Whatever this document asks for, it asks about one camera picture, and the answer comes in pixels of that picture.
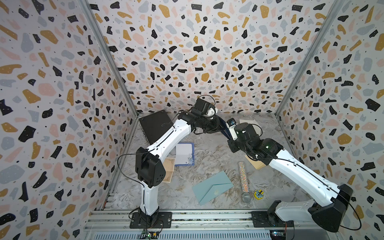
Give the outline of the yellow envelope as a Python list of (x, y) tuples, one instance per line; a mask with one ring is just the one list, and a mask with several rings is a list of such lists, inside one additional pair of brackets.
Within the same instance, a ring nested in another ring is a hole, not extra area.
[(264, 167), (266, 167), (266, 165), (261, 162), (261, 161), (253, 161), (251, 158), (249, 158), (248, 156), (245, 156), (246, 159), (250, 162), (250, 164), (256, 169), (256, 170), (260, 170)]

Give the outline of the white blue-bordered letter paper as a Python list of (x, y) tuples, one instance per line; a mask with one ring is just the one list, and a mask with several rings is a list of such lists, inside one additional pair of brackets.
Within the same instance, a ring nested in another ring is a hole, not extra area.
[(175, 166), (194, 166), (195, 146), (194, 143), (178, 143), (176, 145)]

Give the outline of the beige letter paper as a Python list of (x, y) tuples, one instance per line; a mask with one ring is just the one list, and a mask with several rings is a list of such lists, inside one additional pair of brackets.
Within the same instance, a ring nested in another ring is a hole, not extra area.
[(175, 158), (166, 158), (163, 162), (163, 166), (166, 171), (165, 178), (163, 179), (163, 183), (170, 183), (172, 180), (172, 176), (175, 168)]

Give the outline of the dark blue envelope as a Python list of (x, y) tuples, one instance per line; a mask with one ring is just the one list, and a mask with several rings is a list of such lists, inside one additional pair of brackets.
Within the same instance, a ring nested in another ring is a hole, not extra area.
[(228, 140), (232, 140), (232, 135), (230, 133), (229, 128), (227, 127), (227, 123), (219, 116), (217, 116), (219, 119), (219, 131), (222, 133)]

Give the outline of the cream white envelope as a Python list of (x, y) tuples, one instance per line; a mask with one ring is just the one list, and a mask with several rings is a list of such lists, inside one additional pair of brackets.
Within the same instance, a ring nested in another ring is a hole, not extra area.
[(244, 120), (244, 119), (240, 119), (240, 123), (248, 123), (250, 125), (252, 125), (253, 127), (260, 127), (260, 125), (255, 121), (255, 120)]

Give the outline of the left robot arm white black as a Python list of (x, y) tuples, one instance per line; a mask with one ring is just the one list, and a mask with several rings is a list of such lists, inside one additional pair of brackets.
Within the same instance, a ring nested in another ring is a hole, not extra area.
[(163, 162), (184, 137), (198, 128), (203, 134), (223, 133), (229, 137), (226, 122), (217, 116), (217, 111), (213, 104), (198, 98), (193, 107), (179, 113), (172, 127), (156, 142), (137, 150), (136, 173), (142, 185), (140, 212), (143, 216), (152, 217), (159, 211), (158, 185), (166, 175)]

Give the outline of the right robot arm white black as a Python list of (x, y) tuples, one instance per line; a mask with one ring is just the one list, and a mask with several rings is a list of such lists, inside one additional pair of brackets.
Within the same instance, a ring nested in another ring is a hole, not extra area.
[(233, 153), (242, 151), (251, 161), (263, 163), (283, 173), (311, 196), (305, 202), (274, 201), (267, 211), (271, 224), (313, 222), (328, 232), (338, 232), (350, 205), (352, 188), (345, 184), (339, 186), (321, 177), (275, 140), (262, 140), (252, 124), (237, 124), (234, 119), (230, 119), (226, 125), (231, 135), (228, 144)]

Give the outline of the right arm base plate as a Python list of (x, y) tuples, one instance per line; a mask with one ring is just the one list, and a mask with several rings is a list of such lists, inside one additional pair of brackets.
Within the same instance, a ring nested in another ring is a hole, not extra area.
[(269, 214), (267, 211), (252, 211), (251, 220), (254, 228), (290, 228), (294, 226), (293, 221), (284, 222), (276, 214)]

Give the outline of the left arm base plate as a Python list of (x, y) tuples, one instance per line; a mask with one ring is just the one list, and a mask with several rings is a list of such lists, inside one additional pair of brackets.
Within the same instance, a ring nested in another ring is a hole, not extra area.
[(133, 213), (130, 229), (169, 229), (172, 224), (172, 212), (155, 212), (151, 216), (139, 211)]

